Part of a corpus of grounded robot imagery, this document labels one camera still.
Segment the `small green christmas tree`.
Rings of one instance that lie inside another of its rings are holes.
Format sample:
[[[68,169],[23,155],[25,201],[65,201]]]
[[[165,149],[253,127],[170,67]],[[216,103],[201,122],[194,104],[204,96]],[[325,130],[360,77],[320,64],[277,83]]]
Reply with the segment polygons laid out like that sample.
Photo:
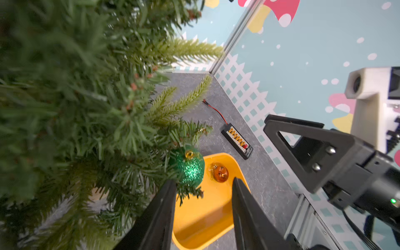
[[[183,40],[204,1],[1,1],[1,249],[106,250],[211,127],[185,121],[210,76],[174,99],[173,64],[223,48]]]

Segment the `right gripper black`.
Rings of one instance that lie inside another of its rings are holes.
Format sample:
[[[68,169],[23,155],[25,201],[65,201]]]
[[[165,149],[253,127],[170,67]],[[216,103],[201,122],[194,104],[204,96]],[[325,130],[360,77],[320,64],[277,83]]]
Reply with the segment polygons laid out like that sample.
[[[400,172],[368,143],[313,121],[268,115],[264,133],[310,193],[321,187],[338,209],[353,207],[400,229]]]

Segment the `green glitter ball ornament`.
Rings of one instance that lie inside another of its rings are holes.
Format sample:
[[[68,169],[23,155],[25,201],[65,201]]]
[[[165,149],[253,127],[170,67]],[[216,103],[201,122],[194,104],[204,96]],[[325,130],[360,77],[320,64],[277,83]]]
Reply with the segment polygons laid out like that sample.
[[[183,185],[196,188],[202,183],[205,160],[195,147],[187,145],[172,150],[169,164],[179,172]]]

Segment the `orange shiny ball ornament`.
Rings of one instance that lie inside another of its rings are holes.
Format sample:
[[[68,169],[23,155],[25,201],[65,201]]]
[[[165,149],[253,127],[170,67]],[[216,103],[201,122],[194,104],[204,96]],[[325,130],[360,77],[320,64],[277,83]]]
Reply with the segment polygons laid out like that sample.
[[[216,180],[219,183],[224,183],[229,178],[228,169],[225,166],[221,165],[221,164],[214,164],[212,166],[211,171],[212,171],[213,179]]]

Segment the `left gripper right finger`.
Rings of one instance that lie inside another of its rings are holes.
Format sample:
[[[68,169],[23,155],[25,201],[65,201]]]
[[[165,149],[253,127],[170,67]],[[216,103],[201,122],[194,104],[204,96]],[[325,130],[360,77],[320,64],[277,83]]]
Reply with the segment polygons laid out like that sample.
[[[293,240],[285,240],[269,221],[247,186],[234,178],[232,212],[238,250],[300,250]]]

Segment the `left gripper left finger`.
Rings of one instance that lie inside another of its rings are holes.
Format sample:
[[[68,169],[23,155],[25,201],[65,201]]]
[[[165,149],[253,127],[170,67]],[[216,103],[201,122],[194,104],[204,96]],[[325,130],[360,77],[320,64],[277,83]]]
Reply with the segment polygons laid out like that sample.
[[[116,250],[169,250],[176,207],[177,184],[167,180]]]

